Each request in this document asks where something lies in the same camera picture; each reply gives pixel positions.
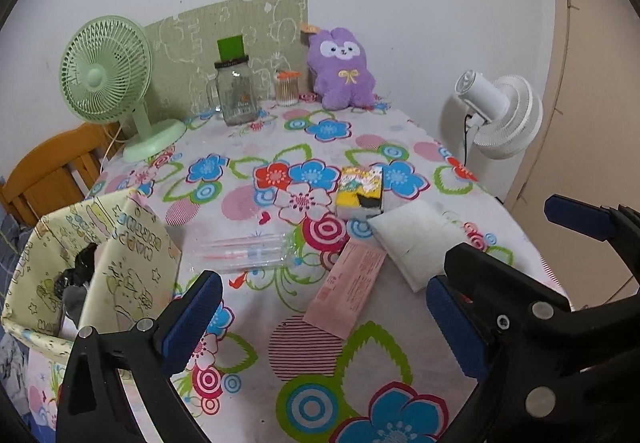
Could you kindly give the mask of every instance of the purple plush toy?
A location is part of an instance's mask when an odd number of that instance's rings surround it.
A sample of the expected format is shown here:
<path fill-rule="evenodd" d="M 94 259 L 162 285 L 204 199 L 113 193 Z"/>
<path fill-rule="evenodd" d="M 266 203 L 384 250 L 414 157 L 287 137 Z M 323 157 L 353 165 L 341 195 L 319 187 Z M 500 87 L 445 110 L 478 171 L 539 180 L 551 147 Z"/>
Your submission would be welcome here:
<path fill-rule="evenodd" d="M 374 105 L 376 80 L 367 71 L 364 48 L 349 30 L 334 28 L 311 35 L 306 63 L 316 74 L 314 91 L 322 96 L 325 109 Z"/>

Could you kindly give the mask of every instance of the cotton swab jar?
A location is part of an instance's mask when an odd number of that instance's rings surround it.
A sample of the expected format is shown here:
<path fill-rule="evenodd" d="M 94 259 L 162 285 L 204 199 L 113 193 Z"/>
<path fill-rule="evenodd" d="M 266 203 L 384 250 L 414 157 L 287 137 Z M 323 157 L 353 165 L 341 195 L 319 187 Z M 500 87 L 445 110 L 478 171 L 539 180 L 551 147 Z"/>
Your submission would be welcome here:
<path fill-rule="evenodd" d="M 276 103 L 279 106 L 293 106 L 298 103 L 299 71 L 279 71 L 273 78 Z"/>

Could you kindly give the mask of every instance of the door frame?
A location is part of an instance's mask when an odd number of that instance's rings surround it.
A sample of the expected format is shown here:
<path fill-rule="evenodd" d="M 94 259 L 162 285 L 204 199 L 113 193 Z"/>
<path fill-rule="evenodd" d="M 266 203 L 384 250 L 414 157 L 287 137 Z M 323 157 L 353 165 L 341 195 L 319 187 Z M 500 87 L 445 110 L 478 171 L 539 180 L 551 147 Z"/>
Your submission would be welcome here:
<path fill-rule="evenodd" d="M 551 117 L 556 108 L 560 87 L 562 85 L 562 76 L 564 75 L 564 66 L 566 63 L 566 53 L 569 41 L 570 28 L 570 7 L 571 0 L 556 0 L 556 18 L 554 21 L 554 36 L 551 47 L 551 59 L 549 61 L 549 70 L 546 76 L 545 91 L 542 97 L 542 125 L 540 132 L 536 135 L 535 140 L 527 148 L 524 158 L 520 163 L 520 168 L 516 177 L 511 184 L 511 188 L 504 200 L 504 206 L 508 211 L 512 211 L 518 198 L 524 191 L 527 180 L 533 171 L 538 160 L 542 145 L 545 142 L 546 133 L 551 123 Z"/>

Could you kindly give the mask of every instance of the orange lid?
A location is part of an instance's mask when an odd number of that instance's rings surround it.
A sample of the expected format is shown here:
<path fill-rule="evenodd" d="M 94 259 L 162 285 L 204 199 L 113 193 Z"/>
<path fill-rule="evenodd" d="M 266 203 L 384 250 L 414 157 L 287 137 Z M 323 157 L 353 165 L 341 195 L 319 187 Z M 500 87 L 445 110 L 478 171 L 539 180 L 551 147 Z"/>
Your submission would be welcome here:
<path fill-rule="evenodd" d="M 312 35 L 314 33 L 320 33 L 320 31 L 321 30 L 318 26 L 314 26 L 312 24 L 309 24 L 308 22 L 300 23 L 300 32 L 304 32 Z"/>
<path fill-rule="evenodd" d="M 276 75 L 278 80 L 286 80 L 290 78 L 297 78 L 300 76 L 300 71 L 279 71 Z"/>

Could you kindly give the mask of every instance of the green fan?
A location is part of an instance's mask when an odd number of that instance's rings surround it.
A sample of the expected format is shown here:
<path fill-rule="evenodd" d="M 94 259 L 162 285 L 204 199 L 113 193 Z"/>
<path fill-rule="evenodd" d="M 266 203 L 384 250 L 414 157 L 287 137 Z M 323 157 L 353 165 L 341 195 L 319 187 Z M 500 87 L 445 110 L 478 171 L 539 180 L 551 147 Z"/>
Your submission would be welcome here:
<path fill-rule="evenodd" d="M 60 63 L 62 95 L 82 120 L 107 124 L 133 116 L 138 134 L 127 141 L 126 162 L 156 155 L 186 131 L 180 120 L 149 123 L 145 93 L 150 78 L 151 48 L 145 32 L 119 16 L 86 23 L 66 46 Z"/>

